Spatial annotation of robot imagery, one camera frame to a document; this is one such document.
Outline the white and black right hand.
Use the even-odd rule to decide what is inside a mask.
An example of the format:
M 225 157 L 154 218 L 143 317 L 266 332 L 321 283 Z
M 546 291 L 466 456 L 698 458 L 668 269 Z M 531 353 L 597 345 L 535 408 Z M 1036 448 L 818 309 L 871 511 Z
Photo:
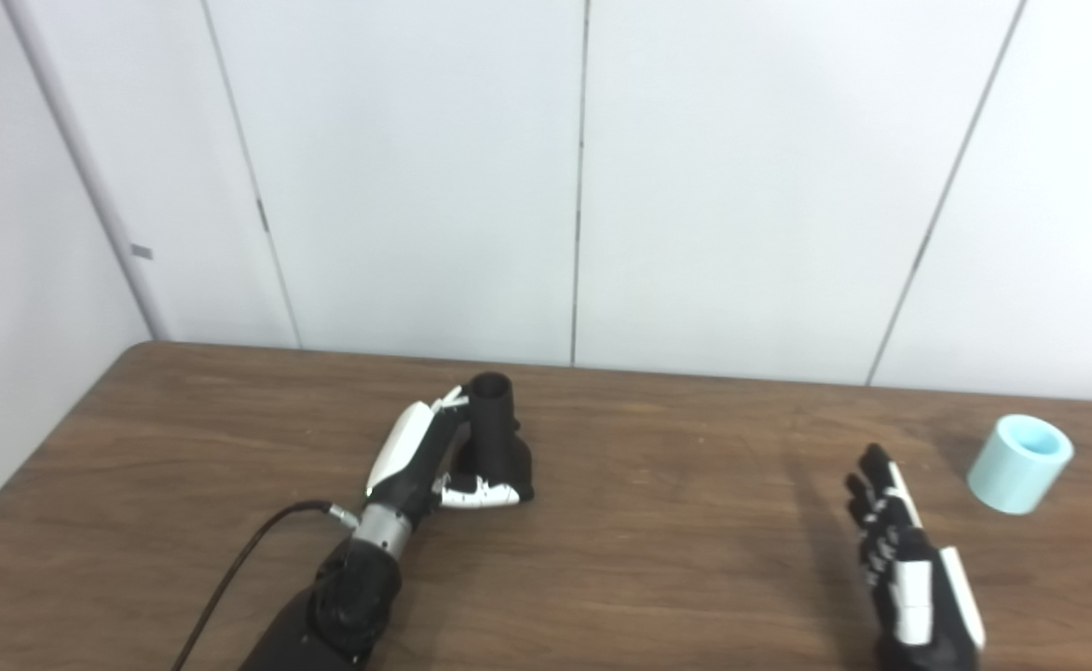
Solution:
M 966 569 L 958 548 L 931 543 L 898 463 L 873 443 L 845 485 L 879 670 L 977 670 L 986 629 Z

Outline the white and black left hand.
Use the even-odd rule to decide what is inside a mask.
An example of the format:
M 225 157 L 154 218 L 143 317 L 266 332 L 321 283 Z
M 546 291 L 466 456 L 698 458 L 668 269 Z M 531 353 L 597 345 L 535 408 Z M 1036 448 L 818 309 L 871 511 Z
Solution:
M 480 510 L 535 498 L 510 379 L 485 373 L 397 417 L 364 488 L 363 529 L 411 532 L 440 507 Z

